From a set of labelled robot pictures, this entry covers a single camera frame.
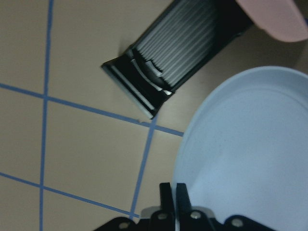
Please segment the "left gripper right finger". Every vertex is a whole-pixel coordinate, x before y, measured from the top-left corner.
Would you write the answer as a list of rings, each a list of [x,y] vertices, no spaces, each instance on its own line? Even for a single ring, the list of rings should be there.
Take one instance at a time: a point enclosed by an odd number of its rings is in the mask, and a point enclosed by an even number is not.
[[[192,205],[189,199],[188,190],[185,183],[176,185],[176,211],[178,214],[185,214],[191,211]]]

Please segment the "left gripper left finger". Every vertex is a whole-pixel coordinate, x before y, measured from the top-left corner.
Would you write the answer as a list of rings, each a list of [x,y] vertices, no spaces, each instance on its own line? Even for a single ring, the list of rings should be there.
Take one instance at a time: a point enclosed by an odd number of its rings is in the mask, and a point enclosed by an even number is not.
[[[169,182],[159,184],[160,191],[160,207],[168,213],[174,213],[174,202],[172,196],[172,189]]]

